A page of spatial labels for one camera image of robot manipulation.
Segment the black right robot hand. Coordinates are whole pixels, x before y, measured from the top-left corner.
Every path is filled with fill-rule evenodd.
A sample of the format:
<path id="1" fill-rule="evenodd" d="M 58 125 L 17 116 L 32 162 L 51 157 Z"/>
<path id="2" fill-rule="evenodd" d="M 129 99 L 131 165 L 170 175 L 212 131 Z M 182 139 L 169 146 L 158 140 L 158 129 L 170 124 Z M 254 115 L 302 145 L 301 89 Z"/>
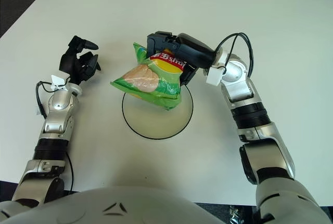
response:
<path id="1" fill-rule="evenodd" d="M 197 70 L 209 69 L 216 60 L 216 51 L 203 42 L 185 34 L 173 35 L 158 31 L 147 36 L 147 57 L 169 49 L 174 57 L 186 62 L 180 76 L 180 85 L 187 85 Z"/>

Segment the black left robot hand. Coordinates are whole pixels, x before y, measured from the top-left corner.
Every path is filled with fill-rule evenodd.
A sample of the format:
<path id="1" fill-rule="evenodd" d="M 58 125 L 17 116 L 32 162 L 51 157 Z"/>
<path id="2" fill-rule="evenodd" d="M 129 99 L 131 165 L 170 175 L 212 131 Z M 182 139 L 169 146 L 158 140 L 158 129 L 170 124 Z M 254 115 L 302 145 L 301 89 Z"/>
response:
<path id="1" fill-rule="evenodd" d="M 94 55 L 91 51 L 77 57 L 83 49 L 98 50 L 98 46 L 75 35 L 68 44 L 67 51 L 62 55 L 59 65 L 60 71 L 69 74 L 69 82 L 77 85 L 89 80 L 96 70 L 101 70 L 98 55 Z"/>

